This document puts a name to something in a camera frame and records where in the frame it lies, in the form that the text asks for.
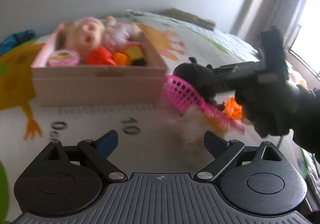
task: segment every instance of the ribbed gray plate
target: ribbed gray plate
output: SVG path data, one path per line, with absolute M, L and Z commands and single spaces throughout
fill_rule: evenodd
M 309 223 L 297 212 L 276 218 L 255 217 L 232 208 L 211 184 L 189 174 L 134 173 L 124 183 L 111 184 L 89 209 L 63 218 L 25 213 L 14 224 L 300 224 Z

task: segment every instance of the metal screw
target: metal screw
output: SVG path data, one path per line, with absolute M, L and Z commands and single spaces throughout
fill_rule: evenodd
M 198 178 L 202 180 L 209 180 L 213 177 L 212 173 L 207 172 L 207 171 L 201 171 L 197 174 Z
M 109 178 L 112 180 L 121 180 L 124 178 L 124 174 L 122 172 L 115 171 L 109 174 Z

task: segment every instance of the pink basket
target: pink basket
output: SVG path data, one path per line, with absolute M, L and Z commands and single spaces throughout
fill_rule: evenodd
M 185 113 L 192 105 L 196 105 L 199 109 L 204 111 L 208 117 L 219 119 L 221 121 L 221 126 L 228 124 L 244 133 L 244 126 L 239 125 L 214 106 L 205 103 L 203 97 L 199 95 L 193 86 L 177 76 L 167 76 L 167 83 L 164 88 L 164 98 L 181 113 Z

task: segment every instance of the pink round container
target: pink round container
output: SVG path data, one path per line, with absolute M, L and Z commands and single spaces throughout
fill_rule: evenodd
M 49 57 L 48 64 L 51 67 L 72 67 L 80 62 L 80 55 L 71 49 L 60 49 Z
M 181 113 L 186 112 L 192 105 L 196 105 L 204 111 L 208 117 L 214 117 L 221 121 L 221 126 L 230 125 L 231 127 L 244 133 L 244 126 L 222 113 L 214 106 L 205 103 L 204 99 L 194 89 L 194 87 L 181 78 L 173 75 L 167 76 L 164 88 L 164 98 Z

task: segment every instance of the window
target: window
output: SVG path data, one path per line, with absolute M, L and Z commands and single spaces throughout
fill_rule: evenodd
M 307 0 L 290 53 L 320 80 L 320 0 Z

